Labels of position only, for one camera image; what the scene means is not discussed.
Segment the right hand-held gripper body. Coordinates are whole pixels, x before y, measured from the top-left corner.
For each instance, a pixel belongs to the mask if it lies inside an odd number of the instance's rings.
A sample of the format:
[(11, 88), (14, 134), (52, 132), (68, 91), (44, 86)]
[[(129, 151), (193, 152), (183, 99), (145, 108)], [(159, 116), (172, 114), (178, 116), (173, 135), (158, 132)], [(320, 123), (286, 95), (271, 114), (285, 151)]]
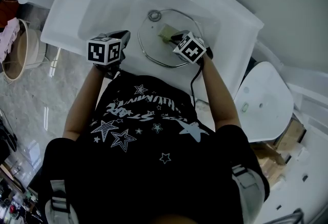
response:
[(210, 59), (213, 59), (213, 52), (201, 37), (196, 36), (193, 32), (188, 31), (189, 34), (180, 42), (173, 41), (177, 44), (173, 52), (177, 54), (182, 60), (185, 60), (191, 64), (200, 64), (204, 54)]

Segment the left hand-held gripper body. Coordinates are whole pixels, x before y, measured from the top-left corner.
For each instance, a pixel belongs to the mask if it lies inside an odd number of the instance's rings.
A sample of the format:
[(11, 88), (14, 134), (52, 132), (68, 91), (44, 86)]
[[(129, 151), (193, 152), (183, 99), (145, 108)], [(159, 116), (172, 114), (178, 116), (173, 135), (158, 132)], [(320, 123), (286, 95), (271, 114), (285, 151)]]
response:
[(126, 47), (124, 34), (100, 34), (87, 40), (87, 61), (105, 72), (105, 77), (113, 79), (125, 59)]

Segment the yellow sponge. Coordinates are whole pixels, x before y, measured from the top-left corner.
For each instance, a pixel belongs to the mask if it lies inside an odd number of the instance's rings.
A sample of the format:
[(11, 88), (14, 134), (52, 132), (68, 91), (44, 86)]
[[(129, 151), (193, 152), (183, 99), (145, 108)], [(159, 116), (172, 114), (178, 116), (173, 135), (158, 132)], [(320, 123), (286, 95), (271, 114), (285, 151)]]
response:
[(158, 33), (158, 36), (162, 39), (162, 41), (166, 44), (168, 44), (171, 40), (171, 37), (178, 32), (177, 29), (174, 27), (164, 24), (161, 28), (161, 30)]

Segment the glass pot lid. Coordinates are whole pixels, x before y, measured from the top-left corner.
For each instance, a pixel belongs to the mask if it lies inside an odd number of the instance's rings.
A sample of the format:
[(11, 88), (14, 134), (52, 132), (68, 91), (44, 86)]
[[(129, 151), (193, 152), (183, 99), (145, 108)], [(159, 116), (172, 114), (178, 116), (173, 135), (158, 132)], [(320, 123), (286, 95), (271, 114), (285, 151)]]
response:
[(174, 48), (164, 43), (158, 36), (164, 24), (179, 31), (192, 31), (196, 36), (203, 37), (201, 23), (195, 16), (185, 14), (175, 9), (157, 10), (161, 12), (161, 20), (152, 22), (146, 18), (137, 31), (137, 38), (143, 54), (150, 61), (167, 68), (179, 68), (189, 63), (173, 52)]

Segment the person's left forearm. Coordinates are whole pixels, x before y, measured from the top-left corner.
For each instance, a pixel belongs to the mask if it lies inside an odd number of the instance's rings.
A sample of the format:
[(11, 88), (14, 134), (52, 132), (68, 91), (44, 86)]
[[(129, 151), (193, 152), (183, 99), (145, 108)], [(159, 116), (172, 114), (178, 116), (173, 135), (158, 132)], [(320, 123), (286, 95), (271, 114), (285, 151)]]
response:
[(63, 138), (76, 141), (90, 124), (105, 72), (92, 67), (67, 115)]

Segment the person's right forearm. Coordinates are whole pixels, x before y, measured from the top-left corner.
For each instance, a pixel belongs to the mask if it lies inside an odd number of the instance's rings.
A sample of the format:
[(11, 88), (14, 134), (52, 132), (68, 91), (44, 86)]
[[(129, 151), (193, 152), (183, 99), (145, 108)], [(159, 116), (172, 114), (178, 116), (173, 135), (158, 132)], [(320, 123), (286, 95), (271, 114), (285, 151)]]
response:
[(215, 130), (225, 125), (235, 125), (241, 128), (235, 103), (210, 57), (202, 56), (202, 77), (207, 92)]

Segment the chrome sink drain stopper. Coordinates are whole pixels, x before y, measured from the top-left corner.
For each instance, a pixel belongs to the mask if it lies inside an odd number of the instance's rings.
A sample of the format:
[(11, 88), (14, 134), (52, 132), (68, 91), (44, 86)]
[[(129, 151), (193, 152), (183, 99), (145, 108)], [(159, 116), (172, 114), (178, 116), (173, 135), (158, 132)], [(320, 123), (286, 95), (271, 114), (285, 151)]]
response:
[(161, 12), (157, 10), (150, 10), (147, 17), (152, 22), (158, 22), (161, 20)]

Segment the white vanity with sink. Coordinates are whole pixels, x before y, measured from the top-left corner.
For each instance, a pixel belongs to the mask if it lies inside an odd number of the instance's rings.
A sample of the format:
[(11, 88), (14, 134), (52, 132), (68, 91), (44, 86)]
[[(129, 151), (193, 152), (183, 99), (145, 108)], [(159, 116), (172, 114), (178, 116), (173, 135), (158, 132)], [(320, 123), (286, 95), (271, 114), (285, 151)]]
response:
[(263, 23), (236, 0), (54, 0), (44, 25), (43, 42), (87, 56), (87, 40), (101, 33), (129, 30), (121, 68), (137, 75), (158, 77), (168, 84), (194, 92), (207, 101), (198, 65), (167, 68), (143, 54), (137, 31), (150, 10), (175, 9), (195, 16), (203, 40), (210, 46), (213, 62), (230, 94), (235, 96)]

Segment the beige round basket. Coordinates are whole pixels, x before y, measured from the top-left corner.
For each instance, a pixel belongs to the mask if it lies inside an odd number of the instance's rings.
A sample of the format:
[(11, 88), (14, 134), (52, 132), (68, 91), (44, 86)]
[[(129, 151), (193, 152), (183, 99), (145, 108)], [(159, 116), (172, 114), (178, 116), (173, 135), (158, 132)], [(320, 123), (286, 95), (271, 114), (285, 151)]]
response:
[(2, 62), (4, 77), (9, 82), (18, 80), (27, 69), (36, 68), (48, 62), (46, 44), (40, 40), (41, 31), (31, 29), (29, 23), (17, 20), (19, 31), (11, 44), (11, 50)]

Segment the pink cloth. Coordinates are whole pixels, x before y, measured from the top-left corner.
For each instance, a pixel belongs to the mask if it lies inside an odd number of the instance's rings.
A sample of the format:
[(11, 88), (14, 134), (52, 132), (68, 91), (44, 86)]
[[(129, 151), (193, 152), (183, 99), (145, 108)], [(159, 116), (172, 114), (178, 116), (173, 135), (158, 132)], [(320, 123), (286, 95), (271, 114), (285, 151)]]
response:
[(0, 63), (11, 52), (12, 44), (16, 40), (19, 31), (19, 20), (15, 17), (9, 20), (3, 32), (0, 32)]

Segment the orange cloth pile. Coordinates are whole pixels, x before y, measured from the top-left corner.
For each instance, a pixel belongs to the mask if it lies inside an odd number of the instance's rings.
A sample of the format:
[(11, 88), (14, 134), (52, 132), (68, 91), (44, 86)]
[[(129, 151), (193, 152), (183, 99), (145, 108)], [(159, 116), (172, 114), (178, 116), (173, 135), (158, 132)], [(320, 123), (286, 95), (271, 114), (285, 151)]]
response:
[(0, 0), (0, 28), (5, 28), (8, 21), (16, 17), (18, 8), (17, 0)]

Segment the white loose washbasin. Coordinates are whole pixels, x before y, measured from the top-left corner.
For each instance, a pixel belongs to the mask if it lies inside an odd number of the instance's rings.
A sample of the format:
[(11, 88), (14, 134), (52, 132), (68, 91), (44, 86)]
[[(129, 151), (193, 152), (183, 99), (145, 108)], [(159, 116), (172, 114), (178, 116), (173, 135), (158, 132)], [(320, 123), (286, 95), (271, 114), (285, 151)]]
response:
[(249, 142), (279, 137), (288, 126), (294, 108), (289, 88), (269, 62), (258, 63), (248, 73), (234, 102)]

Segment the cardboard box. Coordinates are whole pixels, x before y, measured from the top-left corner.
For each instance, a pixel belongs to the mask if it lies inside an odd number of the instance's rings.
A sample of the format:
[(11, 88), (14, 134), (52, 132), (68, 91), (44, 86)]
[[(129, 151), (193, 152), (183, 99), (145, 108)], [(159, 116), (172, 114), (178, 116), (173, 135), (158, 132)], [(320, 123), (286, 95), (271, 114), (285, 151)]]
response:
[(251, 143), (251, 148), (258, 159), (263, 174), (272, 188), (279, 181), (280, 175), (283, 174), (286, 166), (284, 159), (275, 149), (266, 143), (254, 142)]
[(286, 130), (274, 142), (274, 148), (277, 152), (291, 151), (296, 143), (302, 140), (305, 132), (304, 125), (292, 118)]

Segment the black star-print T-shirt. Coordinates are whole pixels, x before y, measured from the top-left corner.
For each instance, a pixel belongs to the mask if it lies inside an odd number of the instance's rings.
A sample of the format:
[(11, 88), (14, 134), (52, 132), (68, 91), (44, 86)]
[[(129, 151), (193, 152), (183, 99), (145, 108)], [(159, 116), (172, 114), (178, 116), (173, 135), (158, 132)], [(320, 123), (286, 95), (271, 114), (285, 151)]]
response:
[(190, 96), (152, 76), (120, 75), (76, 141), (46, 147), (39, 202), (63, 180), (80, 223), (143, 224), (163, 215), (244, 224), (270, 194), (243, 130), (213, 131)]

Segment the grey metal bracket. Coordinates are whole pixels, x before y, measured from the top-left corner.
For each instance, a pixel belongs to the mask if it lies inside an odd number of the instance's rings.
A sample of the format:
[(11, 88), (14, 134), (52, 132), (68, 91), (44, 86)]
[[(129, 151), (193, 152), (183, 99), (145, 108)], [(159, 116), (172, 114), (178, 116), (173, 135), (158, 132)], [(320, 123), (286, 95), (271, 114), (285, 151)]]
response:
[(292, 214), (271, 220), (264, 224), (304, 224), (304, 212), (298, 208)]

